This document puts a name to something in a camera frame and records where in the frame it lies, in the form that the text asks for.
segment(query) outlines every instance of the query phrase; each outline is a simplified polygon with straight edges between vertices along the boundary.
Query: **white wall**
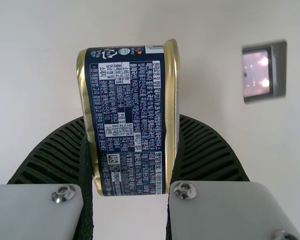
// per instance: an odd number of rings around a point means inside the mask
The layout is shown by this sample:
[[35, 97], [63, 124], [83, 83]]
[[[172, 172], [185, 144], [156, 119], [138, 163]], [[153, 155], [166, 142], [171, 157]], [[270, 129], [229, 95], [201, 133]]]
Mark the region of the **white wall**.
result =
[[[181, 57], [181, 113], [215, 128], [300, 231], [300, 0], [0, 1], [0, 184], [46, 135], [82, 115], [80, 50], [170, 38]], [[280, 39], [286, 98], [245, 105], [241, 47]], [[95, 239], [164, 239], [166, 195], [95, 192], [93, 203]]]

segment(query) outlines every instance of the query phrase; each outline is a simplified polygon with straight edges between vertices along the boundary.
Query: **screw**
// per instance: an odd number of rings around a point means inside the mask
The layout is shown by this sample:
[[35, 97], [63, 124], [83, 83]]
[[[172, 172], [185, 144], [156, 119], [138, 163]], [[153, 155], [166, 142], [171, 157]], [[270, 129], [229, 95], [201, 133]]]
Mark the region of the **screw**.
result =
[[272, 233], [272, 240], [298, 240], [298, 238], [290, 232], [277, 230]]
[[63, 203], [69, 201], [76, 194], [76, 189], [72, 185], [61, 185], [55, 189], [51, 195], [52, 201], [55, 203]]
[[181, 199], [193, 199], [197, 195], [195, 186], [186, 181], [178, 182], [174, 186], [173, 191]]

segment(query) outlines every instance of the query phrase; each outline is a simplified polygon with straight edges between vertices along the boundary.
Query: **qr code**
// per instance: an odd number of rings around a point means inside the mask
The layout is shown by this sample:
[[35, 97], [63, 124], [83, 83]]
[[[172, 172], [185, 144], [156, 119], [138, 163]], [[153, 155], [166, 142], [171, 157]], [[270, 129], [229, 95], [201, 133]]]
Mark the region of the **qr code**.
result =
[[107, 154], [106, 159], [108, 165], [120, 165], [120, 155], [119, 154]]

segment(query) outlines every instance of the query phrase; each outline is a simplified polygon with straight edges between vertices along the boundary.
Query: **recycling symbol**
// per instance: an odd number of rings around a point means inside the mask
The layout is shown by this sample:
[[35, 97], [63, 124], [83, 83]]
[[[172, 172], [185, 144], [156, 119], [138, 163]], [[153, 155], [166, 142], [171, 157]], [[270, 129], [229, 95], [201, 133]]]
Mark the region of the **recycling symbol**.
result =
[[102, 58], [103, 59], [112, 59], [113, 56], [117, 55], [118, 52], [113, 50], [113, 49], [105, 49], [103, 52], [102, 52]]

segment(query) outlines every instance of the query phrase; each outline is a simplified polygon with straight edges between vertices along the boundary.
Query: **navy blue can label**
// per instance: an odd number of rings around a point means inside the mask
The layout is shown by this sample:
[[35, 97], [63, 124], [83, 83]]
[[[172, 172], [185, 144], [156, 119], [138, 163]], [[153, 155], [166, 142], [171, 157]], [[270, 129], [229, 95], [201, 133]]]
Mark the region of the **navy blue can label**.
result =
[[84, 75], [102, 194], [164, 194], [163, 47], [88, 48]]

